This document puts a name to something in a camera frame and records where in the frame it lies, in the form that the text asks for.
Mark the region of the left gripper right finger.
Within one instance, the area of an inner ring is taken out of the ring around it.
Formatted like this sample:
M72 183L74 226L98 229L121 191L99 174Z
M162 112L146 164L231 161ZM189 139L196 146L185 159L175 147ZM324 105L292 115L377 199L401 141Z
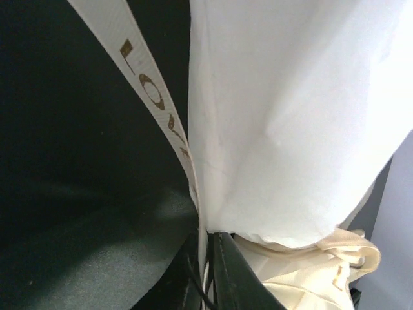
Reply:
M277 310L285 307L261 284L227 232L211 235L214 297L218 309Z

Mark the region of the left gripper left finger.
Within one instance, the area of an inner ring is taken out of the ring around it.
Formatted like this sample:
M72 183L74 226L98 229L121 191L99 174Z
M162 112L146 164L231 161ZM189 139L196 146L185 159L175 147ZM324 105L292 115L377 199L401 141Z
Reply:
M195 285L199 280L197 241L196 233L188 235L162 277L133 309L196 310L201 307L201 297Z

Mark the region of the cream printed ribbon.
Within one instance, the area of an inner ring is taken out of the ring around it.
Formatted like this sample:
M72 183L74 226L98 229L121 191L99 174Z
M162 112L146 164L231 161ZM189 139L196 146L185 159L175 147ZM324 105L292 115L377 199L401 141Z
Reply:
M196 171L176 106L126 1L72 1L72 7L130 83L172 146L197 209L202 207ZM300 250L259 245L232 237L261 284L284 309L352 309L350 284L375 271L378 248L360 229L336 229ZM214 297L213 245L204 221L198 229L195 282L201 309L218 309Z

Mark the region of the white flower bouquet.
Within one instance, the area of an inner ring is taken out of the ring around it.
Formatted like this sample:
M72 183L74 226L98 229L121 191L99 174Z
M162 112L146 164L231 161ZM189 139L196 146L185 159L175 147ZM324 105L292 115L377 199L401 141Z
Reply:
M192 1L190 15L203 225L320 241L412 130L412 2Z

